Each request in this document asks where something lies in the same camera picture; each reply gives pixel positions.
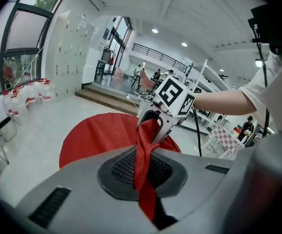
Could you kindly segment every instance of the metal railing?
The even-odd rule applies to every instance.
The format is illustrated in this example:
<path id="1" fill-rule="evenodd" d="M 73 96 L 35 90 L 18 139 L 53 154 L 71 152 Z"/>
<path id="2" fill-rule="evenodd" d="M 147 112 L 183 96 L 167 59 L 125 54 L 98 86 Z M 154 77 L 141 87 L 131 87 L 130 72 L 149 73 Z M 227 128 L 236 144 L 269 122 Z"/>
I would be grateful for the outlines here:
<path id="1" fill-rule="evenodd" d="M 184 72 L 186 71 L 187 69 L 187 66 L 185 66 L 183 63 L 167 56 L 167 55 L 164 55 L 163 53 L 159 52 L 159 51 L 156 51 L 154 49 L 150 49 L 148 47 L 145 47 L 145 46 L 142 46 L 140 44 L 136 44 L 134 43 L 133 44 L 133 48 L 132 48 L 132 51 L 136 51 L 136 52 L 139 52 L 141 54 L 144 54 L 146 56 L 149 56 L 149 57 L 152 57 L 152 58 L 155 58 L 157 60 L 160 60 L 172 67 L 175 67 L 177 69 L 179 69 L 180 71 Z"/>

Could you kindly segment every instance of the red chair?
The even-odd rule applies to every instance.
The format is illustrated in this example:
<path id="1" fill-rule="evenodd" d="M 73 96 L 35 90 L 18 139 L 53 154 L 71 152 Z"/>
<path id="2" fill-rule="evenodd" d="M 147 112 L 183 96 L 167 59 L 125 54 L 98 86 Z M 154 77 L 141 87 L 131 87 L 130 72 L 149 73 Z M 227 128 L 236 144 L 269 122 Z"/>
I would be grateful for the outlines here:
<path id="1" fill-rule="evenodd" d="M 147 90 L 152 90 L 156 86 L 156 83 L 150 80 L 144 70 L 140 72 L 140 87 L 143 87 Z"/>

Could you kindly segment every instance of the staircase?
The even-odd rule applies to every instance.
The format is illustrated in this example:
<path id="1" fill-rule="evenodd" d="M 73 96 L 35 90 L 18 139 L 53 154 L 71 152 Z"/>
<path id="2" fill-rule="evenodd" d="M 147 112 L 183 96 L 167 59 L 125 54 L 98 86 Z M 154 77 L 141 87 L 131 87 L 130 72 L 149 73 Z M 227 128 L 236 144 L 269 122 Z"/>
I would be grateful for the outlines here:
<path id="1" fill-rule="evenodd" d="M 139 107 L 140 102 L 131 98 L 131 100 L 135 103 L 134 105 L 133 102 L 128 100 L 120 91 L 114 92 L 107 87 L 103 88 L 102 86 L 96 86 L 93 83 L 84 86 L 82 90 L 76 91 L 75 95 L 123 113 L 133 116 L 138 115 L 138 110 L 135 105 Z"/>

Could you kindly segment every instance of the white sleeve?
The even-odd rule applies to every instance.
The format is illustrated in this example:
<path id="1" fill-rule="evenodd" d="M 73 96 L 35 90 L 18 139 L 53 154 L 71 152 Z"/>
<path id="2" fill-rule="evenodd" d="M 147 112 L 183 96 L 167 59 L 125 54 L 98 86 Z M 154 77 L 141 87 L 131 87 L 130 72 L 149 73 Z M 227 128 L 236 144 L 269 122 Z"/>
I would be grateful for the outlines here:
<path id="1" fill-rule="evenodd" d="M 265 62 L 267 67 L 267 81 L 268 85 L 273 82 L 278 72 L 282 67 L 282 60 L 279 56 L 270 52 L 268 60 Z M 260 125 L 264 124 L 266 115 L 266 106 L 264 104 L 262 93 L 265 90 L 263 68 L 259 68 L 254 78 L 240 90 L 255 106 L 257 112 L 255 118 L 259 121 Z"/>

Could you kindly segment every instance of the white locker cabinet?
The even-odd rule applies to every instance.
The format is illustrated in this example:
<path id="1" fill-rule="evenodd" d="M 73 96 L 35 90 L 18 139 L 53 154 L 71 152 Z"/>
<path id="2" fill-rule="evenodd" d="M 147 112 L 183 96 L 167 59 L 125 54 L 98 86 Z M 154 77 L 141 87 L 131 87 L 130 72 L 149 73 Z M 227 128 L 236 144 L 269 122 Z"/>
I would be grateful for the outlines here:
<path id="1" fill-rule="evenodd" d="M 81 89 L 83 68 L 94 27 L 76 12 L 58 16 L 51 34 L 46 57 L 45 77 L 56 87 L 58 101 Z"/>

